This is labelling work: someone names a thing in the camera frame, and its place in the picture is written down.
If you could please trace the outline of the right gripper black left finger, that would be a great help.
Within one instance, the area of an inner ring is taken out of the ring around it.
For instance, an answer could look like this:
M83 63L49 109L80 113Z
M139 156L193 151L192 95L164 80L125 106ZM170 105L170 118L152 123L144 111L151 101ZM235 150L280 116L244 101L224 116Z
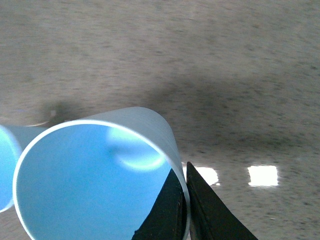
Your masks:
M133 240L182 240L187 223L187 204L181 184L170 170L155 203L134 232Z

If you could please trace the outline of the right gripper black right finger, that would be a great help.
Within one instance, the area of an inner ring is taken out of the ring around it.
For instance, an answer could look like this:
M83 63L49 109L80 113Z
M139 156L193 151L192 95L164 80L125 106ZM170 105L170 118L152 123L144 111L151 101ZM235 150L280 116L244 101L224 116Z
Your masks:
M256 240L257 237L232 214L191 162L186 164L190 197L192 240Z

